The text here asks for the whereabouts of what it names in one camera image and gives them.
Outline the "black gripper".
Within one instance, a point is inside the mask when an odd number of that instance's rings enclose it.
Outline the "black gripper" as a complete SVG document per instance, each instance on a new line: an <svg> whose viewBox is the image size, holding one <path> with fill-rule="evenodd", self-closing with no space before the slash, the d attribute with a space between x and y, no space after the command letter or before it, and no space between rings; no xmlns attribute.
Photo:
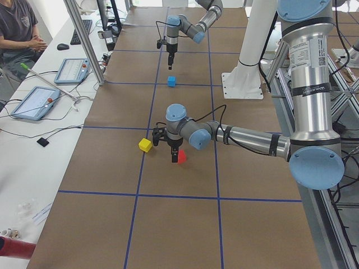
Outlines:
<svg viewBox="0 0 359 269"><path fill-rule="evenodd" d="M178 44L170 44L167 43L167 52L169 53L168 55L168 69L172 70L173 67L173 62L174 62L174 55L178 50Z"/></svg>
<svg viewBox="0 0 359 269"><path fill-rule="evenodd" d="M183 144L183 138L180 137L179 139L171 139L168 137L167 144L171 147L172 163L177 163L179 156L179 147Z"/></svg>

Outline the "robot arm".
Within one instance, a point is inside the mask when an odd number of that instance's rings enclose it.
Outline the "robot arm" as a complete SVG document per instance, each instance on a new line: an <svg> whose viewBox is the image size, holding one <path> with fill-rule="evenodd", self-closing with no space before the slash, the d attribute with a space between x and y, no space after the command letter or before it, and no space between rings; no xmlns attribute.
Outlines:
<svg viewBox="0 0 359 269"><path fill-rule="evenodd" d="M153 139L170 145L173 161L184 141L198 150L217 141L285 159L296 182L306 188L337 185L344 164L330 108L326 38L334 27L332 7L332 1L255 1L238 65L222 74L227 99L262 99L262 77L273 98L289 86L282 101L294 112L290 136L193 119L183 105L172 104L164 128L154 129Z"/></svg>
<svg viewBox="0 0 359 269"><path fill-rule="evenodd" d="M196 1L201 7L206 9L206 14L196 23L191 23L185 15L170 15L167 18L167 34L165 39L158 41L158 48L161 44L166 45L168 56L168 69L171 70L174 56L178 49L178 37L180 31L186 37L192 39L196 44L202 42L205 33L213 23L222 15L223 4L220 0Z"/></svg>

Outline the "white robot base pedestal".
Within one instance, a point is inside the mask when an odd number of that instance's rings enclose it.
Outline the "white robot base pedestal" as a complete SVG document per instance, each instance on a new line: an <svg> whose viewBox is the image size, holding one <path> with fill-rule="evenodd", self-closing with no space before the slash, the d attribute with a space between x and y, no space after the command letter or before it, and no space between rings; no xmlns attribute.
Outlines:
<svg viewBox="0 0 359 269"><path fill-rule="evenodd" d="M276 11L276 0L253 1L238 64L222 73L224 98L263 99L259 63Z"/></svg>

